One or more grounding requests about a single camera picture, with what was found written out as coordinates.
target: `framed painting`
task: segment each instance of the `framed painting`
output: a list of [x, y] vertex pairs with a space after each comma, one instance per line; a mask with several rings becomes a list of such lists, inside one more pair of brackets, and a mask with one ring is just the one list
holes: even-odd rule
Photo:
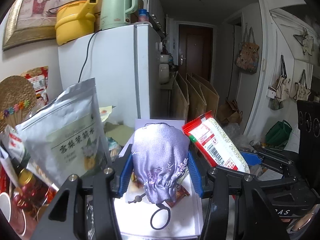
[[2, 49], [35, 41], [55, 39], [56, 11], [60, 0], [16, 0], [12, 5], [2, 43]]

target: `colorful flower decoration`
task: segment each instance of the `colorful flower decoration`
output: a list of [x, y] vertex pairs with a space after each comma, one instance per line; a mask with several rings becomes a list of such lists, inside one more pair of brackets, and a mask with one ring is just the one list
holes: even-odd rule
[[30, 101], [25, 100], [25, 101], [20, 101], [18, 104], [15, 104], [13, 107], [10, 106], [9, 108], [5, 109], [4, 111], [0, 112], [0, 120], [3, 120], [4, 117], [8, 117], [11, 114], [14, 114], [24, 108], [27, 108], [30, 106]]
[[23, 106], [24, 107], [28, 107], [30, 105], [30, 101], [29, 100], [26, 100], [23, 102]]
[[24, 108], [23, 101], [20, 101], [20, 102], [19, 102], [19, 109], [23, 109], [23, 108]]
[[18, 112], [19, 111], [19, 105], [18, 104], [15, 104], [14, 107], [13, 107], [14, 111], [15, 112]]
[[9, 114], [13, 114], [13, 113], [14, 113], [14, 110], [13, 110], [13, 107], [12, 107], [12, 106], [9, 107], [8, 112], [9, 112]]

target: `woven straw hat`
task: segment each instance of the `woven straw hat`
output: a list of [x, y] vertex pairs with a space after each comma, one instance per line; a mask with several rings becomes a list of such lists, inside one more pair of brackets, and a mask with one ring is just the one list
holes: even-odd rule
[[[21, 76], [10, 76], [0, 82], [0, 114], [19, 103], [28, 101], [25, 107], [21, 107], [12, 115], [15, 120], [22, 122], [27, 114], [36, 104], [36, 92], [32, 84]], [[8, 124], [8, 118], [0, 118], [0, 131], [3, 131]]]

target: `speaker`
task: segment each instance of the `speaker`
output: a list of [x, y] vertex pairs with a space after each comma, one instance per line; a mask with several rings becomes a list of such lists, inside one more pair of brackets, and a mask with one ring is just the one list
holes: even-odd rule
[[297, 101], [300, 130], [299, 163], [301, 174], [320, 194], [320, 103]]

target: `white refrigerator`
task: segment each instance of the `white refrigerator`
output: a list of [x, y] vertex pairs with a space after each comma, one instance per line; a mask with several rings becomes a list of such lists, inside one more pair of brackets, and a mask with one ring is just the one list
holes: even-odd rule
[[[64, 90], [78, 82], [91, 36], [58, 48]], [[103, 30], [92, 38], [81, 81], [94, 77], [99, 107], [116, 106], [110, 121], [134, 128], [136, 118], [159, 118], [161, 51], [161, 39], [148, 24]]]

